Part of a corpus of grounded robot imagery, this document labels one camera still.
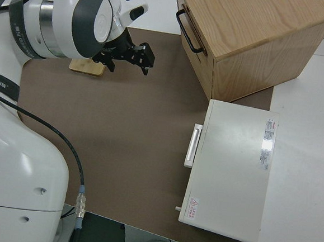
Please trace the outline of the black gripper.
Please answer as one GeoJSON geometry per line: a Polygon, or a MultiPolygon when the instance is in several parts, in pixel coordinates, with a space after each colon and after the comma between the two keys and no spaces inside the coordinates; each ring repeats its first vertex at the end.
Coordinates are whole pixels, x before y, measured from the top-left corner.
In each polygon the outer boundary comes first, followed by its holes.
{"type": "Polygon", "coordinates": [[[115,64],[113,58],[127,58],[131,63],[140,67],[143,75],[153,68],[155,55],[148,43],[139,46],[133,43],[129,30],[126,28],[121,35],[113,41],[105,44],[104,51],[100,51],[93,57],[95,63],[106,66],[110,72],[114,72],[115,64]]]}

